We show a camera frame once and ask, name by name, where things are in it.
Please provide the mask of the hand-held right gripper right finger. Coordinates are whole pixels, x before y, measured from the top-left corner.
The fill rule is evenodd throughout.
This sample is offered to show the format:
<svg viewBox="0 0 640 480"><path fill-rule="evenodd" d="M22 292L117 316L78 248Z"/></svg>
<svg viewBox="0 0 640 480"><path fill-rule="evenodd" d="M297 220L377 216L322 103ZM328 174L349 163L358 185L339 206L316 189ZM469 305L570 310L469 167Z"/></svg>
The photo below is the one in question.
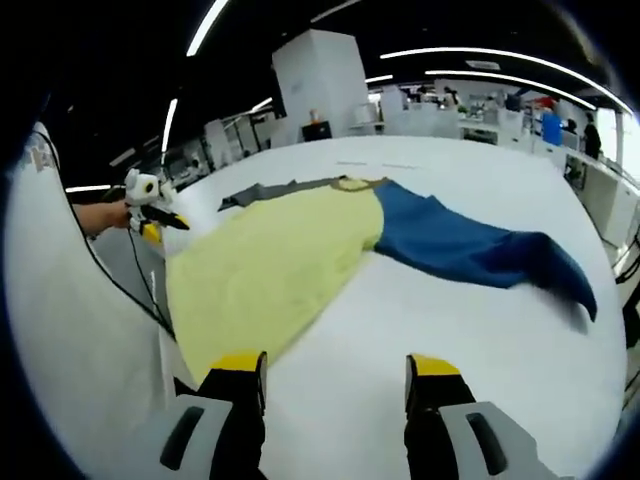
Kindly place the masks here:
<svg viewBox="0 0 640 480"><path fill-rule="evenodd" d="M449 362L406 357L404 445L412 479L539 479L533 437L475 399Z"/></svg>

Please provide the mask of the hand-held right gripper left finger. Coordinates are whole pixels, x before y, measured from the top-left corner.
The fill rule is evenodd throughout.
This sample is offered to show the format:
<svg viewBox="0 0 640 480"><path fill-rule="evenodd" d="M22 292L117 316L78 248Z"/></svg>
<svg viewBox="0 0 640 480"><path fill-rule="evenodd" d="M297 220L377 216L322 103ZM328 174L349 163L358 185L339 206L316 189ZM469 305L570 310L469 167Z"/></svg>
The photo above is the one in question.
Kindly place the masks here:
<svg viewBox="0 0 640 480"><path fill-rule="evenodd" d="M197 390L149 419L151 479L263 479L268 355L214 361Z"/></svg>

